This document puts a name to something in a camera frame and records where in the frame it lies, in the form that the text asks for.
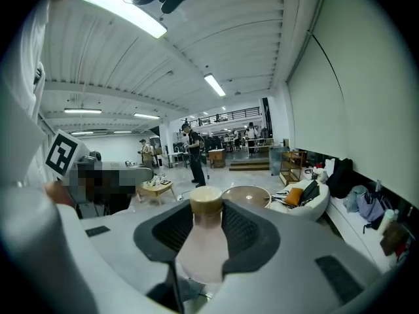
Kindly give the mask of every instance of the man in black clothes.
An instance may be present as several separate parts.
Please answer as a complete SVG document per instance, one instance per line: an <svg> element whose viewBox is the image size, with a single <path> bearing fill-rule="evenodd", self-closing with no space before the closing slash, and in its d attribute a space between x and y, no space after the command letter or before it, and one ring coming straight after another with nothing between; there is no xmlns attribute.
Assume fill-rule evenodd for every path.
<svg viewBox="0 0 419 314"><path fill-rule="evenodd" d="M198 134L189 127L187 123L182 125L182 130L189 136L189 154L191 159L191 170L194 175L193 183L198 183L196 187L205 186L205 176L202 171L200 159L200 138Z"/></svg>

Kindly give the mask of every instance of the wooden table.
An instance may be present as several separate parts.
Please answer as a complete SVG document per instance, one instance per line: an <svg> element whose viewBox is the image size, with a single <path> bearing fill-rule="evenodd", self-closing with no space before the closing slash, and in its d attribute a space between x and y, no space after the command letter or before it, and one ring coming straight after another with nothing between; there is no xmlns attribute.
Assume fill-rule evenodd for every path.
<svg viewBox="0 0 419 314"><path fill-rule="evenodd" d="M209 167L225 167L225 150L217 149L208 151Z"/></svg>
<svg viewBox="0 0 419 314"><path fill-rule="evenodd" d="M173 182L170 182L167 185L160 184L160 185L150 186L150 187L144 186L144 184L141 186L137 186L137 193L139 196L139 200L141 201L141 194L143 194L144 196L155 196L157 197L159 205L161 205L162 200L160 199L160 196L163 193L167 192L168 190L172 191L173 197L176 200L176 195L175 195L175 192L173 191L172 185L173 185Z"/></svg>

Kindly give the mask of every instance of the orange pillow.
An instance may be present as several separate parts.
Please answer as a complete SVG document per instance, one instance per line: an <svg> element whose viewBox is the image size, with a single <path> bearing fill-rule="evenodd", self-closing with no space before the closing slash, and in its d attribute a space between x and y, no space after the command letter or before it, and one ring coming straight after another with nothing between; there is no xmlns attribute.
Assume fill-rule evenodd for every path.
<svg viewBox="0 0 419 314"><path fill-rule="evenodd" d="M301 194L304 192L302 188L292 188L284 202L289 205L298 206L300 203Z"/></svg>

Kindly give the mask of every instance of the ceiling light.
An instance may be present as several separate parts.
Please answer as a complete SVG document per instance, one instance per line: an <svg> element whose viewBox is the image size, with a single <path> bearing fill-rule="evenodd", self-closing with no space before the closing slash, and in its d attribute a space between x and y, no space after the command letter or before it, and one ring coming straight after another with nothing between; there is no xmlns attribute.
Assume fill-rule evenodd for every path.
<svg viewBox="0 0 419 314"><path fill-rule="evenodd" d="M100 114L101 109L89 109L89 108L65 108L64 112L67 114Z"/></svg>
<svg viewBox="0 0 419 314"><path fill-rule="evenodd" d="M76 135L90 135L93 134L92 131L76 131L74 133L71 133L72 135L76 136Z"/></svg>
<svg viewBox="0 0 419 314"><path fill-rule="evenodd" d="M163 36L167 29L144 10L124 0L83 0L112 12L149 33L156 39Z"/></svg>
<svg viewBox="0 0 419 314"><path fill-rule="evenodd" d="M211 87L218 93L219 96L223 97L225 96L225 92L221 88L221 86L218 84L216 79L213 77L213 75L206 75L205 77L206 82L211 85Z"/></svg>
<svg viewBox="0 0 419 314"><path fill-rule="evenodd" d="M138 118L152 118L153 120L158 120L160 117L159 116L153 116L153 115L146 115L146 114L134 114L134 116L138 117Z"/></svg>

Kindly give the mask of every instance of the white sofa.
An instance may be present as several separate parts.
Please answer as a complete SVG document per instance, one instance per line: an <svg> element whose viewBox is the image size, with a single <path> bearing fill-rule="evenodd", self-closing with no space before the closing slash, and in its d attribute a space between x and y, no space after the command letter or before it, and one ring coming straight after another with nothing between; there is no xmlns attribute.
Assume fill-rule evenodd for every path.
<svg viewBox="0 0 419 314"><path fill-rule="evenodd" d="M312 181L302 180L295 184L289 184L284 190L291 191L293 187L305 189L311 182ZM279 202L272 201L269 208L284 214L296 215L306 218L307 220L316 221L326 210L327 204L329 203L329 195L329 187L319 183L319 195L306 205L288 209Z"/></svg>

